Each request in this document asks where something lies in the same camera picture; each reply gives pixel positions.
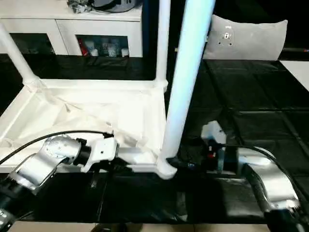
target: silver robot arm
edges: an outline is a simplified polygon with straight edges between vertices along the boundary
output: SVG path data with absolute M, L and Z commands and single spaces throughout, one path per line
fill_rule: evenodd
M 27 196 L 36 195 L 60 164 L 79 165 L 86 173 L 95 163 L 112 161 L 118 147 L 114 137 L 97 139 L 91 146 L 66 135 L 46 139 L 37 153 L 23 160 L 0 184 L 0 232 L 10 229 Z

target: white panel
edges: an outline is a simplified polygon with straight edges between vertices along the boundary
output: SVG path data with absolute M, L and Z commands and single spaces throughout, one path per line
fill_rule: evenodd
M 281 63 L 309 91 L 309 62 L 282 60 Z
M 57 23 L 53 19 L 1 19 L 1 22 L 9 33 L 45 33 L 57 55 L 68 54 Z M 6 53 L 1 44 L 0 53 Z
M 57 20 L 69 55 L 80 56 L 76 35 L 127 36 L 130 57 L 142 57 L 141 23 L 124 21 Z

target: white pole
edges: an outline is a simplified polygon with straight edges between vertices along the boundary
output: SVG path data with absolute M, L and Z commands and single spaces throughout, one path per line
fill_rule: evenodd
M 164 81 L 166 80 L 166 70 L 168 64 L 170 0 L 160 0 L 159 4 L 159 28 L 155 80 Z
M 24 84 L 34 84 L 39 79 L 31 70 L 25 58 L 19 51 L 14 40 L 0 22 L 0 42 L 7 49 L 7 53 L 13 61 L 15 67 L 23 78 Z
M 174 157 L 178 152 L 214 3 L 215 0 L 186 0 L 162 158 Z

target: black cable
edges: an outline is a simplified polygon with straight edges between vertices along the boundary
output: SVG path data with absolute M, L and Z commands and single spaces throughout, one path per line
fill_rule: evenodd
M 60 131 L 60 132 L 55 132 L 55 133 L 51 133 L 51 134 L 47 134 L 44 135 L 42 137 L 36 138 L 24 145 L 22 145 L 21 147 L 19 147 L 18 149 L 16 149 L 15 151 L 11 152 L 8 156 L 4 157 L 3 159 L 0 160 L 0 165 L 3 164 L 5 161 L 7 161 L 9 158 L 13 157 L 15 154 L 17 154 L 18 152 L 20 152 L 21 150 L 25 149 L 26 147 L 40 141 L 43 139 L 47 139 L 49 137 L 52 136 L 57 136 L 57 135 L 61 135 L 61 134 L 72 134 L 72 133 L 92 133 L 92 134 L 102 134 L 104 136 L 104 138 L 110 138 L 113 137 L 112 134 L 106 133 L 106 132 L 101 132 L 101 131 L 96 131 L 96 130 L 66 130 L 66 131 Z

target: shelf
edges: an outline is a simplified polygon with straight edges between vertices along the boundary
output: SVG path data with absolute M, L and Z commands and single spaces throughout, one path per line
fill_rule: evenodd
M 66 0 L 0 0 L 0 18 L 77 19 L 141 22 L 142 5 L 123 13 L 74 14 Z

